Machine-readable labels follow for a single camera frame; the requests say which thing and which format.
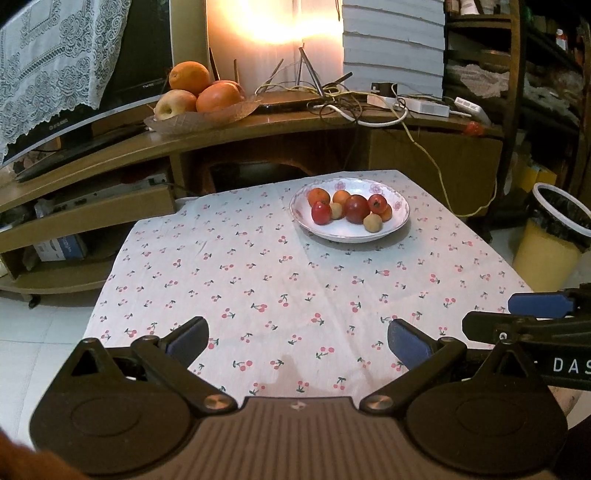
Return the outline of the small red object on stand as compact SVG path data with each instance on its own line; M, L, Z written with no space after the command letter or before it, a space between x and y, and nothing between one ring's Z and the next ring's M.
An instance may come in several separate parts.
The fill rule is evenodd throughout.
M481 137L486 134L486 128L479 122L470 121L464 128L463 134L469 137Z

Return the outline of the oval red tomato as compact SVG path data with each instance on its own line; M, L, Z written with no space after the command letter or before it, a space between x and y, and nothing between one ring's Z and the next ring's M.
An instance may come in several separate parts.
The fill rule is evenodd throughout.
M315 202L311 206L311 218L317 225L327 225L332 221L332 208L329 203L322 201Z

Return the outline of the wooden TV stand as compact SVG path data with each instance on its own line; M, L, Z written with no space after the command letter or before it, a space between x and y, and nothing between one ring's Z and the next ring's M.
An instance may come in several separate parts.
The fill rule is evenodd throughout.
M165 176L174 202L184 195L339 171L398 169L453 209L469 214L491 198L507 166L504 136L463 134L464 118L414 114L390 126L385 113L349 123L307 111L253 114L216 130L165 137L145 132L74 160L35 179L1 190L1 207L32 206L39 199L90 193L107 185ZM370 128L367 121L377 121ZM132 222L45 240L1 252L3 290L23 296L99 288Z

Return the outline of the large dark red tomato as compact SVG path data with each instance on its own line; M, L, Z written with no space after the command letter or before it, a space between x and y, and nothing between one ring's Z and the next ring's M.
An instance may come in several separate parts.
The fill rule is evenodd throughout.
M363 224L363 219L369 214L370 208L367 199L362 195L351 195L346 202L346 220L353 224Z

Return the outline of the orange mandarin with stem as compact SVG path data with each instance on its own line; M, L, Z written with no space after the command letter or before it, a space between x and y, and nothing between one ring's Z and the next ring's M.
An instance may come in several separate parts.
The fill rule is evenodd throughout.
M389 221L393 217L393 210L390 205L386 207L383 213L380 214L384 222Z

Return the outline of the yellow apple in bowl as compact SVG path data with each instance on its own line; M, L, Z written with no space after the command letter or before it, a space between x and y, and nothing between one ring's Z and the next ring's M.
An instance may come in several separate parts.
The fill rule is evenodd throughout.
M186 112L197 111L197 96L190 91L172 89L156 103L153 112L157 121L167 120Z

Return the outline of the small round red tomato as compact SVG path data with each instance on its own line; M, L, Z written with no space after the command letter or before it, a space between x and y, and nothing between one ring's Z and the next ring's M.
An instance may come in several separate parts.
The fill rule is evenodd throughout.
M377 215L382 215L387 210L389 204L386 198L381 194L373 194L368 199L370 211Z

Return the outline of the green-brown kiwi front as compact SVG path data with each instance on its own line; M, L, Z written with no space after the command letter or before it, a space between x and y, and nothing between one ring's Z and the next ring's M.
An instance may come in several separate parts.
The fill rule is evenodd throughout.
M342 219L342 217L344 217L344 208L342 207L341 203L331 202L329 204L329 207L331 208L332 220L339 220Z

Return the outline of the white floral plate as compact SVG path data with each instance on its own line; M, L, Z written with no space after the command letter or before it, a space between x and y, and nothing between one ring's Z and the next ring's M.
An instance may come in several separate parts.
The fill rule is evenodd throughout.
M394 233L410 206L393 188L373 180L335 178L308 183L290 200L290 213L311 234L338 243L367 243Z

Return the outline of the white power strip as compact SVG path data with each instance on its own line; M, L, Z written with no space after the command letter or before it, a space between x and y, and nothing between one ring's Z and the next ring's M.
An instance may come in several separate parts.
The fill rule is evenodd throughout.
M367 96L367 103L369 105L388 109L391 108L407 108L412 113L431 115L436 117L448 118L450 116L450 108L446 105L438 104L424 99L415 99L409 97L384 97L370 93Z

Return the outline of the small orange mandarin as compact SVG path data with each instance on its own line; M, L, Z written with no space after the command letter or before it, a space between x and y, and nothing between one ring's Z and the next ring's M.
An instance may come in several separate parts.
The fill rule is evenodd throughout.
M351 194L349 194L346 190L338 190L335 191L335 194L332 195L332 202L341 204L342 206L346 206L346 202L348 202Z

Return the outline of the large orange mandarin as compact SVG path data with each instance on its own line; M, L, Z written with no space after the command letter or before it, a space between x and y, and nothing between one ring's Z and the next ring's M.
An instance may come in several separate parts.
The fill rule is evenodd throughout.
M322 188L312 188L307 195L308 205L314 207L316 203L323 203L329 205L331 203L331 195Z

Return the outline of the top orange in bowl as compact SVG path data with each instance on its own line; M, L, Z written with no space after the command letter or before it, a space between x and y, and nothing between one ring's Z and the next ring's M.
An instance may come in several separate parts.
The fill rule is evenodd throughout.
M168 83L171 89L185 90L198 96L211 85L211 74L197 61L184 61L171 69Z

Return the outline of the cherry print tablecloth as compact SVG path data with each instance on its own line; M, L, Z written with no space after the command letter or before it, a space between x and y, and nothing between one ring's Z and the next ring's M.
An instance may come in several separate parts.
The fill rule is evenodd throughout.
M370 179L410 206L400 231L369 244L301 229L288 204L301 181L183 199L134 225L86 333L107 347L164 336L195 316L209 325L195 375L247 396L360 400L404 368L387 345L402 318L460 337L473 310L503 312L526 283L491 246L404 174Z

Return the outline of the green-brown kiwi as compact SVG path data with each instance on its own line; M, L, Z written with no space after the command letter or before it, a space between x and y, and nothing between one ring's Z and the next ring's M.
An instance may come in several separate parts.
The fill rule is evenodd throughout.
M341 203L331 202L329 204L329 207L331 208L332 220L339 220L342 219L342 217L344 217L344 208L342 207Z
M379 214L370 213L363 219L363 227L370 233L380 232L383 228L383 219Z

